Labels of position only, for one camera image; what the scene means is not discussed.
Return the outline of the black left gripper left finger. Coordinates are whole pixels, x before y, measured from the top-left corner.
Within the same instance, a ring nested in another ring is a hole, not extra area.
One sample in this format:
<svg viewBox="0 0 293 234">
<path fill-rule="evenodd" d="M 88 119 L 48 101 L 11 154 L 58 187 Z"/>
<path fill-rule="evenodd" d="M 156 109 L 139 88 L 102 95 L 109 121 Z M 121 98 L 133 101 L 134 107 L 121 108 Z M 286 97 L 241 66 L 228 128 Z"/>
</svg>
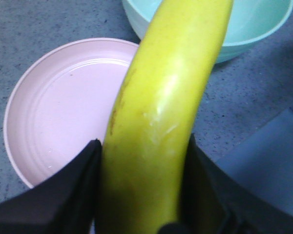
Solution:
<svg viewBox="0 0 293 234">
<path fill-rule="evenodd" d="M 102 146 L 90 141 L 46 181 L 0 203 L 0 234 L 88 234 L 94 219 Z"/>
</svg>

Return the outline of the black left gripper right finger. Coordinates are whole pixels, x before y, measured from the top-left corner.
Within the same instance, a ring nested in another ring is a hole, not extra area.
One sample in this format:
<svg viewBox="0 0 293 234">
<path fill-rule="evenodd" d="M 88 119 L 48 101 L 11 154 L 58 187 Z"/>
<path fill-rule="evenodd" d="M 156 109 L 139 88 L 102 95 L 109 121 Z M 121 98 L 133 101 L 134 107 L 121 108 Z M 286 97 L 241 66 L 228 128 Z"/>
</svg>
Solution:
<svg viewBox="0 0 293 234">
<path fill-rule="evenodd" d="M 196 145 L 188 143 L 181 193 L 181 220 L 160 234 L 293 234 L 293 216 L 252 195 Z"/>
</svg>

